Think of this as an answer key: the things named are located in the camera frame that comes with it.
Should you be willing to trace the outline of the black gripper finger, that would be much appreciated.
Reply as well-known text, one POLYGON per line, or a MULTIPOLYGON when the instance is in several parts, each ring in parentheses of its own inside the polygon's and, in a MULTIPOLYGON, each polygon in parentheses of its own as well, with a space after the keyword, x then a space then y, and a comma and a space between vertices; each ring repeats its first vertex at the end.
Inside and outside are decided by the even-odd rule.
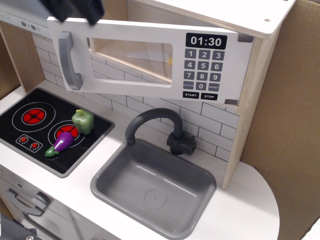
POLYGON ((101 0, 73 0, 72 2, 91 26, 95 25, 105 14, 101 0))
POLYGON ((74 11, 69 0, 40 0, 40 2, 60 22, 64 22, 74 11))

